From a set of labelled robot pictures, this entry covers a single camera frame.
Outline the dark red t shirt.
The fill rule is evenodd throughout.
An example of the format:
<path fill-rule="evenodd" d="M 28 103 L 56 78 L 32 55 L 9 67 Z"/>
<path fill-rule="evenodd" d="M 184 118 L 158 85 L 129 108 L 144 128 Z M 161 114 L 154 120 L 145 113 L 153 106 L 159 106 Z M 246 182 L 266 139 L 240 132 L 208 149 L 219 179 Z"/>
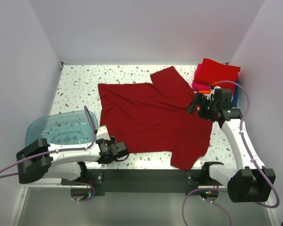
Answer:
<path fill-rule="evenodd" d="M 172 166 L 190 170 L 206 154 L 213 124 L 187 112 L 194 92 L 174 67 L 150 78 L 150 83 L 99 84 L 100 123 L 130 153 L 169 151 Z"/>

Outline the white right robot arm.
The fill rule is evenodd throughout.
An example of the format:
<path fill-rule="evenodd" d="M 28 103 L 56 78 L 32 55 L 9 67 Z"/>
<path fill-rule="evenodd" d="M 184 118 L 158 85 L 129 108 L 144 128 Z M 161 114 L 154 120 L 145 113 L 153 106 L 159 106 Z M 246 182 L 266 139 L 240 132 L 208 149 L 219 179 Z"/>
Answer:
<path fill-rule="evenodd" d="M 219 161 L 205 162 L 192 178 L 206 185 L 215 181 L 222 184 L 232 202 L 266 202 L 275 182 L 275 172 L 266 168 L 254 150 L 242 121 L 242 112 L 233 107 L 231 90 L 216 87 L 208 95 L 198 91 L 187 112 L 218 123 L 236 162 L 236 170 Z"/>

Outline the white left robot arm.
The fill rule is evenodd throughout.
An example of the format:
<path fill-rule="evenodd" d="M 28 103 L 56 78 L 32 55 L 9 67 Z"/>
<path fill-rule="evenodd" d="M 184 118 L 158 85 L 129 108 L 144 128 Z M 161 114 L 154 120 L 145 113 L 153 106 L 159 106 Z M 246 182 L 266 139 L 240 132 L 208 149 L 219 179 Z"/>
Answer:
<path fill-rule="evenodd" d="M 40 138 L 16 154 L 18 181 L 30 184 L 42 178 L 62 178 L 83 185 L 88 180 L 87 171 L 81 162 L 110 164 L 119 158 L 128 157 L 129 150 L 124 142 L 100 138 L 79 145 L 49 144 Z"/>

